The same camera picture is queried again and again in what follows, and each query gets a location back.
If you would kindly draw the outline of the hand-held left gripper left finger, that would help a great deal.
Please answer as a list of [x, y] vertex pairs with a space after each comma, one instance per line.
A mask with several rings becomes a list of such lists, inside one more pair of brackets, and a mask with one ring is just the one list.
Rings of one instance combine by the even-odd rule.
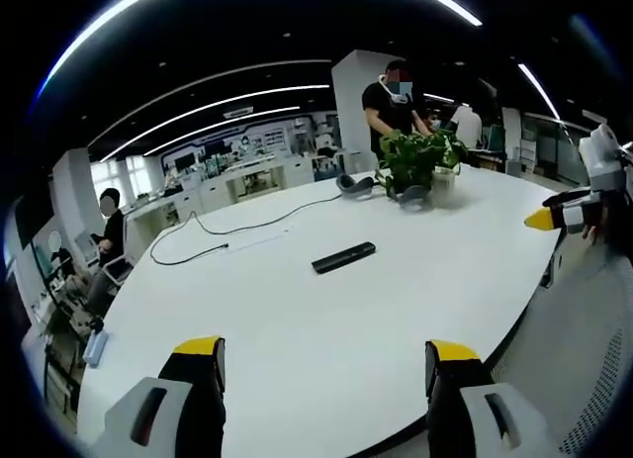
[[175, 347], [106, 413], [92, 457], [220, 457], [226, 423], [226, 342], [220, 336]]

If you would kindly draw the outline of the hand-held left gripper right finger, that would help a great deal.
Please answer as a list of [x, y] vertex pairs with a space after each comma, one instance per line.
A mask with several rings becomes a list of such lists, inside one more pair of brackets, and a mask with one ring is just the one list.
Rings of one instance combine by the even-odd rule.
[[560, 457], [544, 416], [469, 347], [425, 343], [431, 457]]

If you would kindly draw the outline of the person's right hand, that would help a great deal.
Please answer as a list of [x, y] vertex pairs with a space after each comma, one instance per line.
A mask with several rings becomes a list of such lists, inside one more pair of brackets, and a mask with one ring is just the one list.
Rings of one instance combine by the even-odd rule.
[[603, 206], [601, 208], [601, 214], [599, 221], [592, 225], [584, 225], [582, 231], [582, 238], [589, 240], [592, 245], [596, 245], [606, 234], [608, 226], [609, 211], [608, 208]]

